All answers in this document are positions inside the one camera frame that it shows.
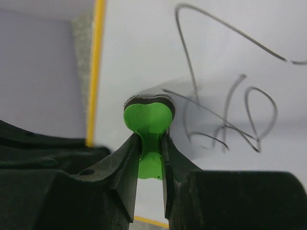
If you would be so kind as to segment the white board with yellow frame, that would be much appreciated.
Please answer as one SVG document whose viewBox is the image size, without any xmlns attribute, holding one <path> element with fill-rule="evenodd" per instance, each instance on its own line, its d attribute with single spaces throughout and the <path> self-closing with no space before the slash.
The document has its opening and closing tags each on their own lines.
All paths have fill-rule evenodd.
<svg viewBox="0 0 307 230">
<path fill-rule="evenodd" d="M 87 141 L 131 135 L 124 102 L 166 93 L 171 137 L 209 171 L 286 171 L 307 184 L 304 0 L 97 0 Z"/>
</svg>

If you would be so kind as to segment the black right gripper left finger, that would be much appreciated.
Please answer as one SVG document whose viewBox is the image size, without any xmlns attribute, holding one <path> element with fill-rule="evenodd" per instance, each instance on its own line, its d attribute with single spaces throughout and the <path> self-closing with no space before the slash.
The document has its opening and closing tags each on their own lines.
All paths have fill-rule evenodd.
<svg viewBox="0 0 307 230">
<path fill-rule="evenodd" d="M 111 152 L 1 122 L 1 229 L 127 230 L 140 151 L 135 134 Z"/>
</svg>

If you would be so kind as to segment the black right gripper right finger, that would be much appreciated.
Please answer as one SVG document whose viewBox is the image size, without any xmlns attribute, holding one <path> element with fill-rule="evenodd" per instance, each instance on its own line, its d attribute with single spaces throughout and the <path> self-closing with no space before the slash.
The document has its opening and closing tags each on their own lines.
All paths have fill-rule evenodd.
<svg viewBox="0 0 307 230">
<path fill-rule="evenodd" d="M 289 172 L 205 171 L 168 134 L 161 139 L 165 218 L 171 230 L 304 230 L 307 194 Z"/>
</svg>

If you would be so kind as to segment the green whiteboard eraser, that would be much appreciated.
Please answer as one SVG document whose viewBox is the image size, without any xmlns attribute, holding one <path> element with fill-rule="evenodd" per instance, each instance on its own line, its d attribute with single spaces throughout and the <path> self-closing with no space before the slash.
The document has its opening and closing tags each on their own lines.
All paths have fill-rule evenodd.
<svg viewBox="0 0 307 230">
<path fill-rule="evenodd" d="M 161 138 L 169 131 L 175 112 L 173 100 L 163 94 L 137 95 L 125 102 L 124 123 L 142 143 L 139 179 L 162 180 Z"/>
</svg>

